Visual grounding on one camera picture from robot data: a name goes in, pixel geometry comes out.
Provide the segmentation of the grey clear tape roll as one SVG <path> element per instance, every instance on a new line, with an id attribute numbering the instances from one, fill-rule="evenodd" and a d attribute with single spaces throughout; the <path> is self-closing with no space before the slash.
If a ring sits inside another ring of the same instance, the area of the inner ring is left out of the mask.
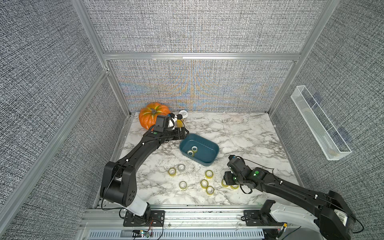
<path id="1" fill-rule="evenodd" d="M 186 166 L 184 164 L 179 164 L 177 169 L 179 172 L 184 172 L 186 170 Z"/>

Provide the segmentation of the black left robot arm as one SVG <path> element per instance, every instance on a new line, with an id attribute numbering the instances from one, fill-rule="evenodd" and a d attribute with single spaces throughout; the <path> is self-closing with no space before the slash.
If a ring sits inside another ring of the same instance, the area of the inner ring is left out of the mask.
<path id="1" fill-rule="evenodd" d="M 185 127 L 174 129 L 150 127 L 127 155 L 105 165 L 100 197 L 119 204 L 135 216 L 146 218 L 150 214 L 151 207 L 137 196 L 137 171 L 163 143 L 184 140 L 188 135 L 189 131 Z"/>

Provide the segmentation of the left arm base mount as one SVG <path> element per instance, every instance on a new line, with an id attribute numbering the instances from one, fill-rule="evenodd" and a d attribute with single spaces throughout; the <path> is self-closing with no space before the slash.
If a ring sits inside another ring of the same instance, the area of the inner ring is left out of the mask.
<path id="1" fill-rule="evenodd" d="M 124 227 L 163 227 L 165 221 L 165 211 L 151 210 L 150 207 L 145 211 L 143 216 L 135 215 L 129 211 L 124 217 Z"/>

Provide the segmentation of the yellow tape roll bottom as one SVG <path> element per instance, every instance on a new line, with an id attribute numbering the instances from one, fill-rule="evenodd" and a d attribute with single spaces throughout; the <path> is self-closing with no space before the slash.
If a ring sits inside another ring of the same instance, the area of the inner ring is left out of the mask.
<path id="1" fill-rule="evenodd" d="M 207 186 L 206 193 L 207 195 L 213 195 L 215 192 L 215 189 L 212 186 Z"/>

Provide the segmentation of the teal storage box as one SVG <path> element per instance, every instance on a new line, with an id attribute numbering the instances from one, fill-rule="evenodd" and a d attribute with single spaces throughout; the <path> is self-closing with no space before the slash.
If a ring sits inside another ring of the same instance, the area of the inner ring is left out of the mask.
<path id="1" fill-rule="evenodd" d="M 187 152 L 192 150 L 193 146 L 197 146 L 198 151 L 191 157 Z M 181 141 L 179 149 L 184 156 L 205 167 L 211 166 L 214 163 L 220 151 L 218 144 L 197 134 L 189 134 Z"/>

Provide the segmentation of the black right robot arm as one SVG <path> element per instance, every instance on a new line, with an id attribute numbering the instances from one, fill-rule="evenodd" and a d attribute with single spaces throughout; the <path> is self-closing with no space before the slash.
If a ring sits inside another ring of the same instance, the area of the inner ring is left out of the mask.
<path id="1" fill-rule="evenodd" d="M 343 197 L 334 192 L 312 191 L 276 177 L 262 169 L 251 169 L 240 156 L 229 156 L 229 171 L 224 174 L 228 186 L 246 186 L 251 191 L 278 196 L 291 205 L 266 200 L 254 214 L 242 218 L 248 226 L 293 224 L 320 233 L 326 240 L 350 240 L 357 218 Z"/>

